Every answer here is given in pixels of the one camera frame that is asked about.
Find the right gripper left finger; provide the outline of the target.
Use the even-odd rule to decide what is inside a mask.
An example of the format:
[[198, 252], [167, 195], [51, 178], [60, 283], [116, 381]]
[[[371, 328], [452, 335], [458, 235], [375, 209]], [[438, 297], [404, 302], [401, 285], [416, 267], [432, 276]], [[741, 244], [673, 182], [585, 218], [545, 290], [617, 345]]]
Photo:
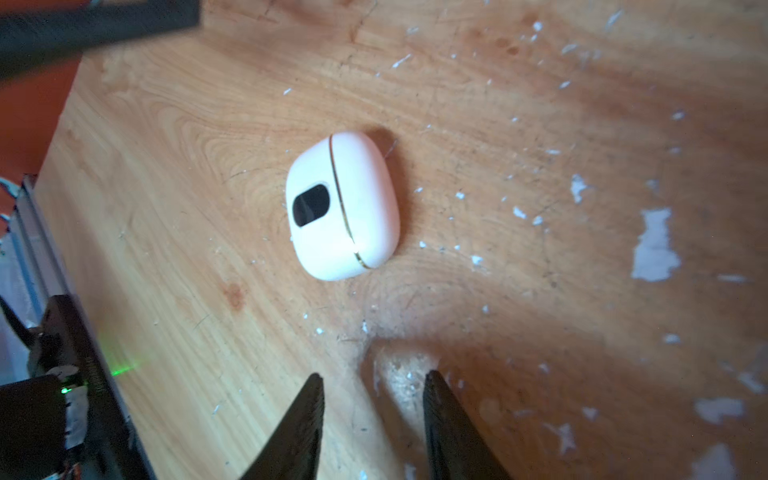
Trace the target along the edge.
[[312, 373], [241, 479], [316, 479], [324, 411], [323, 378]]

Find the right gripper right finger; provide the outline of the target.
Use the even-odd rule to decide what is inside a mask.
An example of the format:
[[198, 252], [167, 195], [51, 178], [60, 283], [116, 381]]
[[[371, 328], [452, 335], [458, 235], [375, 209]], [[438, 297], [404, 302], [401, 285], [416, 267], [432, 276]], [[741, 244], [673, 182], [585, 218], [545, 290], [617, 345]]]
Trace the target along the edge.
[[439, 371], [426, 375], [422, 399], [430, 479], [511, 479]]

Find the white earbud charging case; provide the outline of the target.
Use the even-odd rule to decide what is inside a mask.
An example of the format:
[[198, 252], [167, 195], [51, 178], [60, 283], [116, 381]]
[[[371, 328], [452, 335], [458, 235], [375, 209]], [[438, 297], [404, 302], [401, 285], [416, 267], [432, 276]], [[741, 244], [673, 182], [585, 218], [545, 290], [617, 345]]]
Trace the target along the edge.
[[302, 153], [286, 180], [291, 241], [304, 270], [321, 281], [385, 264], [400, 215], [384, 157], [362, 132], [333, 134]]

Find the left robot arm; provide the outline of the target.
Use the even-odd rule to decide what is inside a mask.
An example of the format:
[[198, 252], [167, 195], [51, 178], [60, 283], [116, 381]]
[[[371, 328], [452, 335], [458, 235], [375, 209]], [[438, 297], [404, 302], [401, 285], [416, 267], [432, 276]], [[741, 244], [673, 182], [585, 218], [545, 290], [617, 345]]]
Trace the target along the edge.
[[1, 16], [1, 79], [112, 44], [194, 28], [199, 1], [88, 2]]

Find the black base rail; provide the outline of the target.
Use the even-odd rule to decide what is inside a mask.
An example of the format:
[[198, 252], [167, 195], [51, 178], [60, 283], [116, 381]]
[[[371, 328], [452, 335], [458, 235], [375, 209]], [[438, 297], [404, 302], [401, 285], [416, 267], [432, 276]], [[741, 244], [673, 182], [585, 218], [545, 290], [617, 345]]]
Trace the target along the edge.
[[57, 254], [32, 176], [1, 221], [1, 476], [155, 473]]

